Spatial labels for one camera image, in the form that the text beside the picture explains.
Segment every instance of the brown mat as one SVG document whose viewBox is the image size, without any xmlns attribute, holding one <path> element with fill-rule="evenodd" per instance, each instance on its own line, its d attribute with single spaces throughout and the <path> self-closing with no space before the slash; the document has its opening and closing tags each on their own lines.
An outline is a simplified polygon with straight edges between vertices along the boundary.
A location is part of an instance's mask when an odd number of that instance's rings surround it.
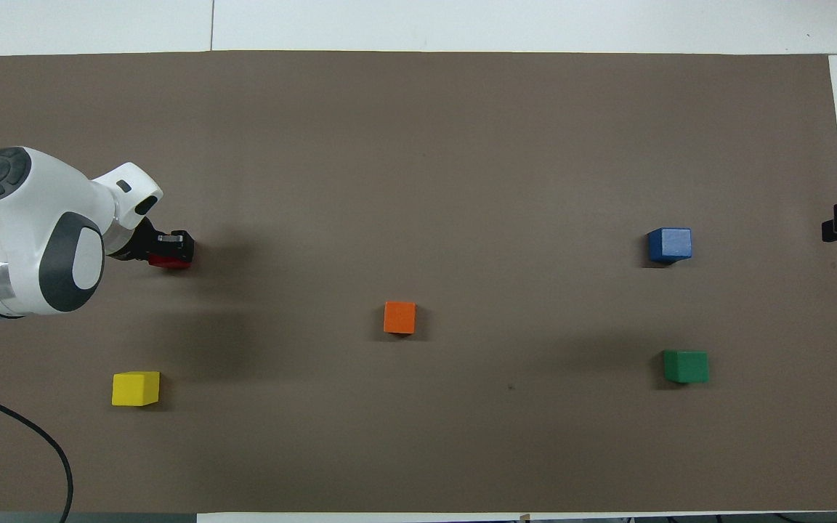
<svg viewBox="0 0 837 523">
<path fill-rule="evenodd" d="M 826 57 L 0 57 L 7 145 L 138 163 L 200 243 L 0 322 L 0 401 L 80 511 L 837 509 Z M 648 267 L 660 226 L 695 257 Z M 126 370 L 161 403 L 111 407 Z M 0 510 L 62 488 L 0 415 Z"/>
</svg>

